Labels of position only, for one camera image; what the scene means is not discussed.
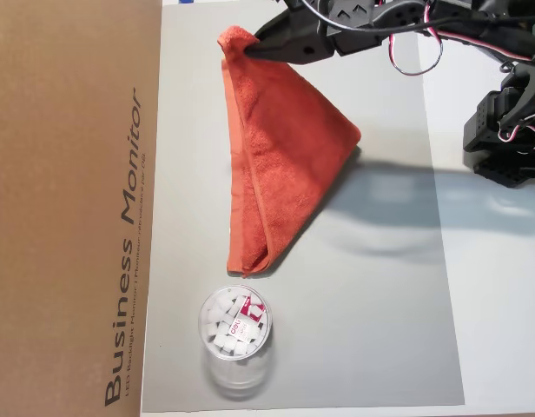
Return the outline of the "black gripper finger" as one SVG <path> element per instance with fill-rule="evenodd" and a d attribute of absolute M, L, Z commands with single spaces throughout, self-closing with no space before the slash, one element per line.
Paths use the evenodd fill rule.
<path fill-rule="evenodd" d="M 261 26 L 255 37 L 264 43 L 324 43 L 323 27 L 308 10 L 284 10 Z"/>
<path fill-rule="evenodd" d="M 258 42 L 245 48 L 246 56 L 254 59 L 304 65 L 328 59 L 335 52 L 316 28 L 259 30 L 256 37 Z"/>

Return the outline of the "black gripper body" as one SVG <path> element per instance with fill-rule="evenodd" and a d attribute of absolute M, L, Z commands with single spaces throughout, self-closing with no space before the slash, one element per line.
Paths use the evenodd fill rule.
<path fill-rule="evenodd" d="M 354 29 L 383 28 L 390 20 L 390 1 L 328 1 L 327 17 L 335 23 Z M 327 55 L 346 56 L 379 47 L 386 35 L 326 27 Z"/>

